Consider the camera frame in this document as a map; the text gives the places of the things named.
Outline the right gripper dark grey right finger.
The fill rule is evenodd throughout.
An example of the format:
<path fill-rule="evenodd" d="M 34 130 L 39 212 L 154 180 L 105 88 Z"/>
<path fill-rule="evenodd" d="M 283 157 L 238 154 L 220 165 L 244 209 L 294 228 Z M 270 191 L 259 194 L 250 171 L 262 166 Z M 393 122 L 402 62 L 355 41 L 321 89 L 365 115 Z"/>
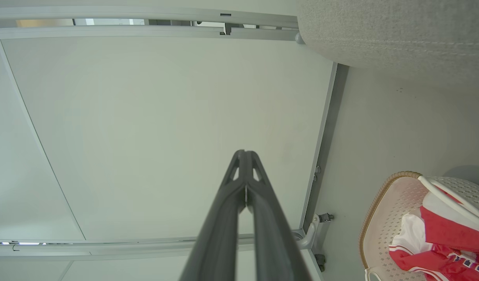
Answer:
<path fill-rule="evenodd" d="M 259 155 L 247 151 L 246 159 L 257 281 L 312 281 Z"/>

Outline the red jersey with numbers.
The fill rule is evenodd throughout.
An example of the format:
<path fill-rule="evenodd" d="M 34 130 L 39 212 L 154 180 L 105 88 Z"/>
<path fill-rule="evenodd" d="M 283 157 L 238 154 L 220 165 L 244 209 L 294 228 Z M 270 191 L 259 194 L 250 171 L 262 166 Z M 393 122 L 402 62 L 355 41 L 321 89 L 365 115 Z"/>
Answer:
<path fill-rule="evenodd" d="M 389 254 L 400 269 L 424 274 L 427 281 L 479 281 L 479 254 L 434 244 L 414 253 L 413 247 L 390 245 Z"/>

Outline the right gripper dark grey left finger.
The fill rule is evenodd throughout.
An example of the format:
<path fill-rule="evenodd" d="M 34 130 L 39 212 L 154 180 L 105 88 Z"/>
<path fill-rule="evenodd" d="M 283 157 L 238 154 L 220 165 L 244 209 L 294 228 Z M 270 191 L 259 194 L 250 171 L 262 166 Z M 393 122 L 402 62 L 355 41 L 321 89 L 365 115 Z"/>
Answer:
<path fill-rule="evenodd" d="M 234 153 L 179 281 L 235 281 L 238 216 L 246 206 L 246 151 Z"/>

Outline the grey fabric sofa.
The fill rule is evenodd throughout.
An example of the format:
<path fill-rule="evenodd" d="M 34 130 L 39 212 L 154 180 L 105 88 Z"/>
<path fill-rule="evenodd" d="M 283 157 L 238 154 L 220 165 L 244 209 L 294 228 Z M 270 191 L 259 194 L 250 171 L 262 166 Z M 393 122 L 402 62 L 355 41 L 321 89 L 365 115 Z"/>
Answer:
<path fill-rule="evenodd" d="M 479 0 L 297 0 L 301 37 L 355 68 L 479 94 Z"/>

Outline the red and white garment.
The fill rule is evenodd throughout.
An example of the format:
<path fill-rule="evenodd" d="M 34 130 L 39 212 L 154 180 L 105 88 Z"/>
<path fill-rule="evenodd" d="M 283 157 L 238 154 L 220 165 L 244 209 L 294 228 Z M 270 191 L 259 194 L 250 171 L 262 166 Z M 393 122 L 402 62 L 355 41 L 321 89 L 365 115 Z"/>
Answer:
<path fill-rule="evenodd" d="M 479 224 L 461 215 L 432 192 L 423 198 L 420 213 L 427 242 L 479 254 Z"/>

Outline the beige perforated laundry basket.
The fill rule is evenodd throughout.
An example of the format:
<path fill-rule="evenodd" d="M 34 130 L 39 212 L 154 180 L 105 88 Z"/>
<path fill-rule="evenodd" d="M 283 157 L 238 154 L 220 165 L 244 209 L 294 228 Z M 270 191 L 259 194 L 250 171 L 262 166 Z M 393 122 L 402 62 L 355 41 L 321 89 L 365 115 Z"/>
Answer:
<path fill-rule="evenodd" d="M 359 238 L 365 281 L 427 281 L 424 274 L 404 271 L 389 254 L 389 245 L 401 231 L 402 217 L 420 213 L 432 192 L 464 217 L 479 224 L 479 185 L 452 177 L 426 177 L 402 171 L 389 177 L 375 197 Z"/>

